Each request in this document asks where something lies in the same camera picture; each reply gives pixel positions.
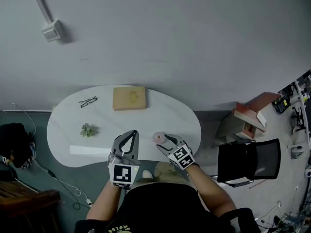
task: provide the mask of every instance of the black t-shirt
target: black t-shirt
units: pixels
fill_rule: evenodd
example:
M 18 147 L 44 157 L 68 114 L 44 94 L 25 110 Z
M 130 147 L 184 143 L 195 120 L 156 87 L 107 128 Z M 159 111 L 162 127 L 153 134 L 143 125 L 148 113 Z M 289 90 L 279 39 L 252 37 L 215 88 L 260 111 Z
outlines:
M 250 209 L 242 208 L 216 217 L 204 209 L 195 189 L 173 183 L 153 183 L 128 192 L 111 221 L 81 220 L 76 223 L 75 233 L 89 231 L 260 233 Z

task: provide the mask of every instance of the shirt sleeve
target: shirt sleeve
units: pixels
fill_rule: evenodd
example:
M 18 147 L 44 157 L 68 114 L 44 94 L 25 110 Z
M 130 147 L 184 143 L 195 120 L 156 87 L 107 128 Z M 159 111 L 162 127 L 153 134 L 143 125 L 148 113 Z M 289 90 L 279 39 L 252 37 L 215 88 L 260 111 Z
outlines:
M 80 220 L 76 222 L 74 233 L 97 233 L 106 228 L 109 222 L 99 220 Z
M 220 220 L 231 225 L 231 229 L 235 233 L 260 233 L 253 212 L 248 208 L 226 212 L 220 216 Z

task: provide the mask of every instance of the person's arm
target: person's arm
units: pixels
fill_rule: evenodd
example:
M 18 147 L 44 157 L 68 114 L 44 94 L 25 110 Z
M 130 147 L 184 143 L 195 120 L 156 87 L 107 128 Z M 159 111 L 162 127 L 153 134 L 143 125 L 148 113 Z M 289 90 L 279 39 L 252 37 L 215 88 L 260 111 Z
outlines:
M 113 186 L 110 180 L 108 180 L 95 203 L 88 211 L 86 219 L 110 221 L 117 212 L 120 195 L 121 188 Z
M 196 186 L 204 204 L 217 217 L 222 214 L 236 210 L 231 197 L 221 189 L 199 166 L 191 165 L 186 168 Z

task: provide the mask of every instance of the green floor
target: green floor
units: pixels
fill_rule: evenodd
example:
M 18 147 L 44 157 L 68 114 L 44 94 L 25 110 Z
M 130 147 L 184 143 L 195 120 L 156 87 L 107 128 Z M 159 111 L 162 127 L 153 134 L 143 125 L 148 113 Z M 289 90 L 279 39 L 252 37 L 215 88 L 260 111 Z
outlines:
M 50 169 L 60 180 L 77 186 L 83 190 L 94 202 L 109 178 L 107 164 L 96 163 L 83 167 L 67 167 L 60 164 L 51 154 L 47 142 L 46 129 L 50 114 L 29 113 L 29 116 L 33 119 L 37 127 L 36 134 L 34 136 L 37 159 L 43 166 Z M 23 112 L 0 113 L 0 125 L 13 122 L 22 123 L 27 132 L 34 132 L 32 122 Z M 153 172 L 156 164 L 157 162 L 153 161 L 142 161 L 137 178 L 141 177 L 141 173 L 144 169 L 149 169 Z M 72 204 L 75 200 L 70 193 L 57 180 L 53 179 L 36 165 L 33 164 L 27 171 L 17 169 L 17 175 L 20 180 L 41 191 L 48 189 L 60 191 L 61 202 L 58 206 L 58 213 L 63 231 L 65 233 L 72 233 L 74 231 L 75 222 L 86 217 L 88 209 L 85 207 L 81 207 L 78 211 L 73 209 Z M 72 193 L 74 193 L 74 188 L 68 188 Z M 83 194 L 77 198 L 81 204 L 86 205 L 86 198 Z

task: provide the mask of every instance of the beige pants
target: beige pants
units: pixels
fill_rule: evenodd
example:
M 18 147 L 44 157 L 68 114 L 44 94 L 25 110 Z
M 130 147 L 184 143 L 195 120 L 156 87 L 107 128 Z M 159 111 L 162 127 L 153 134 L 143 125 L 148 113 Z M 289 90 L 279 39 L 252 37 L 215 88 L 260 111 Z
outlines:
M 175 170 L 174 166 L 171 163 L 159 162 L 155 167 L 155 178 L 154 179 L 149 179 L 149 178 L 139 179 L 132 185 L 131 190 L 142 185 L 153 184 L 157 182 L 190 185 L 189 182 L 186 181 L 180 175 L 180 173 L 178 173 Z

